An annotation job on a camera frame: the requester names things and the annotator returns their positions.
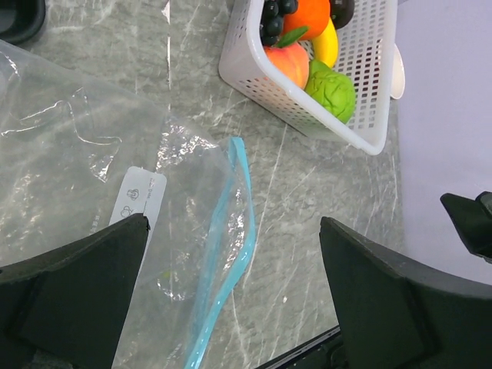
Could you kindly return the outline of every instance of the clear plastic bag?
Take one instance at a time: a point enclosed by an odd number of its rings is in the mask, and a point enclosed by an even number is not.
[[[0,266],[106,227],[130,167],[163,174],[113,366],[199,367],[254,248],[242,140],[3,42],[0,109]]]

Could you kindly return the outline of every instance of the marble countertop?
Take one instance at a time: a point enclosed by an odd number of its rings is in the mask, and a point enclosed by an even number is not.
[[[24,47],[144,95],[215,138],[244,139],[258,242],[202,367],[255,368],[337,324],[321,216],[402,251],[397,106],[377,157],[307,139],[219,78],[233,0],[170,1],[48,0],[44,32]]]

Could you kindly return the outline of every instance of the basket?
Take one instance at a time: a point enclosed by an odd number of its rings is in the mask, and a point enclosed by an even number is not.
[[[230,86],[310,138],[346,141],[379,154],[387,134],[397,0],[356,0],[351,22],[337,31],[335,71],[349,76],[357,92],[345,125],[268,60],[259,25],[264,0],[235,0],[219,73]],[[313,56],[310,42],[302,42]]]

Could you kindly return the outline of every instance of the white label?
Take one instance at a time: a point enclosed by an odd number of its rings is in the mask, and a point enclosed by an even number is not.
[[[130,167],[121,183],[109,225],[132,214],[143,213],[151,226],[148,232],[148,247],[161,210],[167,183],[168,180],[164,175],[158,175],[138,167]]]

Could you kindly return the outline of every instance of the green leaf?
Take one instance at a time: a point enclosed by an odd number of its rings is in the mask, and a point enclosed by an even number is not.
[[[286,48],[293,43],[295,43],[299,38],[301,38],[304,33],[306,33],[309,30],[308,26],[303,26],[299,27],[296,29],[293,29],[290,32],[287,32],[285,35],[282,36],[279,42],[275,45],[276,48]]]

